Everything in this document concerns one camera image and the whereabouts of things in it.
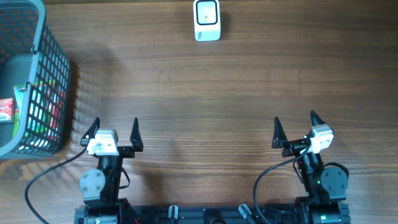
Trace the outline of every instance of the gray plastic basket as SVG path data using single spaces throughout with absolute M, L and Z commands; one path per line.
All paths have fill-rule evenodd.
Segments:
M 41 158 L 62 145 L 70 65 L 40 0 L 0 0 L 0 98 L 25 85 L 20 128 L 0 123 L 0 158 Z

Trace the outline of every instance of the wood grain surface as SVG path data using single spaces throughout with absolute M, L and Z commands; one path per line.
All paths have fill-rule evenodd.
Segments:
M 352 223 L 398 219 L 398 4 L 396 1 L 222 2 L 222 37 L 194 39 L 191 2 L 47 6 L 73 65 L 65 147 L 44 160 L 0 162 L 0 223 L 39 223 L 28 181 L 82 150 L 96 116 L 119 145 L 139 118 L 144 152 L 126 159 L 133 205 L 252 204 L 252 187 L 284 161 L 271 149 L 274 116 L 288 138 L 315 110 L 335 131 L 325 162 L 351 172 Z M 84 154 L 39 179 L 30 199 L 50 223 L 83 205 Z M 261 203 L 305 195 L 292 166 L 263 178 Z
M 73 4 L 73 3 L 115 3 L 115 2 L 190 2 L 194 0 L 43 0 L 44 4 Z M 219 1 L 246 1 L 246 0 L 219 0 Z

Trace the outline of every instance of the black wire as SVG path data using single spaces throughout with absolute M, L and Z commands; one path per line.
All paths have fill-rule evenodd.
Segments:
M 122 172 L 123 172 L 123 174 L 126 176 L 127 181 L 128 181 L 129 183 L 128 183 L 127 185 L 124 185 L 124 186 L 119 187 L 119 189 L 125 189 L 125 188 L 128 188 L 128 187 L 130 186 L 130 178 L 129 178 L 127 172 L 124 170 L 123 167 L 122 167 Z
M 294 162 L 293 162 L 293 169 L 294 169 L 294 172 L 296 172 L 297 177 L 298 177 L 298 179 L 300 180 L 300 182 L 301 182 L 302 184 L 304 184 L 303 178 L 302 178 L 301 174 L 299 173 L 299 171 L 297 170 L 296 166 L 294 165 L 296 162 L 297 162 L 297 161 L 294 161 Z
M 265 218 L 265 216 L 262 214 L 262 212 L 260 211 L 259 205 L 257 204 L 257 195 L 256 195 L 256 194 L 257 194 L 257 193 L 256 193 L 256 191 L 257 191 L 257 185 L 259 184 L 261 178 L 264 177 L 268 172 L 270 172 L 270 171 L 273 170 L 273 169 L 276 169 L 276 168 L 278 168 L 278 167 L 281 167 L 281 166 L 283 166 L 283 165 L 286 165 L 286 164 L 289 164 L 289 163 L 291 163 L 291 162 L 295 162 L 295 161 L 301 159 L 301 158 L 308 152 L 309 149 L 310 149 L 310 148 L 307 147 L 306 150 L 305 150 L 301 155 L 297 156 L 296 158 L 289 159 L 289 160 L 287 160 L 287 161 L 285 161 L 285 162 L 281 162 L 280 164 L 276 164 L 276 165 L 274 165 L 274 166 L 268 168 L 268 169 L 265 170 L 262 174 L 260 174 L 260 176 L 257 178 L 256 183 L 254 184 L 254 188 L 253 188 L 254 205 L 256 206 L 256 209 L 257 209 L 257 212 L 259 213 L 259 216 L 264 220 L 265 223 L 271 224 L 271 223 Z
M 74 157 L 68 159 L 67 161 L 61 162 L 60 164 L 57 164 L 57 165 L 55 165 L 55 166 L 53 166 L 53 167 L 48 168 L 47 170 L 41 172 L 39 175 L 35 176 L 35 177 L 27 184 L 26 189 L 25 189 L 25 201 L 26 201 L 26 204 L 27 204 L 27 206 L 29 206 L 29 208 L 32 210 L 33 214 L 35 214 L 35 216 L 36 216 L 40 221 L 42 221 L 43 223 L 49 224 L 47 221 L 44 220 L 43 217 L 41 217 L 41 216 L 36 212 L 36 210 L 35 210 L 34 207 L 32 206 L 32 204 L 31 204 L 31 202 L 30 202 L 30 200 L 29 200 L 29 197 L 28 197 L 28 191 L 29 191 L 30 186 L 31 186 L 37 179 L 39 179 L 41 176 L 43 176 L 44 174 L 46 174 L 46 173 L 50 172 L 51 170 L 54 170 L 54 169 L 56 169 L 56 168 L 58 168 L 58 167 L 60 167 L 60 166 L 63 166 L 63 165 L 65 165 L 65 164 L 67 164 L 67 163 L 69 163 L 69 162 L 71 162 L 71 161 L 74 161 L 74 160 L 77 159 L 79 156 L 81 156 L 83 153 L 85 153 L 85 151 L 86 151 L 86 148 L 84 148 L 84 150 L 82 150 L 79 154 L 77 154 L 77 155 L 75 155 Z

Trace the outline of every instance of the black cable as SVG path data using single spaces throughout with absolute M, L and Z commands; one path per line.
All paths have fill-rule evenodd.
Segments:
M 122 167 L 122 172 L 123 172 L 123 174 L 126 176 L 127 181 L 128 181 L 129 183 L 128 183 L 127 185 L 124 185 L 124 186 L 119 187 L 119 189 L 125 189 L 125 188 L 128 188 L 128 187 L 130 186 L 130 178 L 129 178 L 129 175 L 127 174 L 127 172 L 124 170 L 123 167 Z
M 54 169 L 56 169 L 56 168 L 58 168 L 58 167 L 60 167 L 60 166 L 63 166 L 63 165 L 65 165 L 65 164 L 67 164 L 67 163 L 69 163 L 69 162 L 71 162 L 71 161 L 74 161 L 74 160 L 77 159 L 79 156 L 81 156 L 83 153 L 85 153 L 85 151 L 86 151 L 86 148 L 84 148 L 84 150 L 82 150 L 79 154 L 77 154 L 77 155 L 75 155 L 74 157 L 68 159 L 67 161 L 61 162 L 60 164 L 57 164 L 57 165 L 55 165 L 55 166 L 53 166 L 53 167 L 48 168 L 47 170 L 41 172 L 39 175 L 35 176 L 35 177 L 27 184 L 26 189 L 25 189 L 25 201 L 26 201 L 26 204 L 27 204 L 27 206 L 29 206 L 29 208 L 32 210 L 33 214 L 35 214 L 35 216 L 36 216 L 40 221 L 42 221 L 43 223 L 49 224 L 47 221 L 44 220 L 43 217 L 41 217 L 41 216 L 37 213 L 37 211 L 35 210 L 35 208 L 32 206 L 32 204 L 31 204 L 31 202 L 30 202 L 30 200 L 29 200 L 29 197 L 28 197 L 28 191 L 29 191 L 30 186 L 31 186 L 37 179 L 39 179 L 41 176 L 43 176 L 44 174 L 46 174 L 46 173 L 50 172 L 51 170 L 54 170 Z
M 303 178 L 302 178 L 301 174 L 299 173 L 299 171 L 297 170 L 296 166 L 294 165 L 296 162 L 297 162 L 297 161 L 294 161 L 294 162 L 293 162 L 293 169 L 294 169 L 294 172 L 296 172 L 297 177 L 298 177 L 298 179 L 300 180 L 300 182 L 301 182 L 302 184 L 304 184 Z
M 289 163 L 291 163 L 291 162 L 295 162 L 295 161 L 299 160 L 301 157 L 303 157 L 303 156 L 308 152 L 309 149 L 310 149 L 310 148 L 307 147 L 306 150 L 305 150 L 303 153 L 301 153 L 301 155 L 297 156 L 296 158 L 289 159 L 289 160 L 287 160 L 287 161 L 285 161 L 285 162 L 281 162 L 280 164 L 276 164 L 276 165 L 274 165 L 274 166 L 268 168 L 268 169 L 265 170 L 262 174 L 260 174 L 260 176 L 257 178 L 256 183 L 254 184 L 254 188 L 253 188 L 254 205 L 256 206 L 256 209 L 257 209 L 257 212 L 259 213 L 259 216 L 264 220 L 265 223 L 271 224 L 271 223 L 265 218 L 265 216 L 262 214 L 262 212 L 260 211 L 259 205 L 257 204 L 257 195 L 256 195 L 256 194 L 257 194 L 257 193 L 256 193 L 256 191 L 257 191 L 257 185 L 259 184 L 261 178 L 264 177 L 268 172 L 270 172 L 270 171 L 273 170 L 273 169 L 276 169 L 276 168 L 278 168 L 278 167 L 281 167 L 281 166 L 284 166 L 284 165 L 289 164 Z

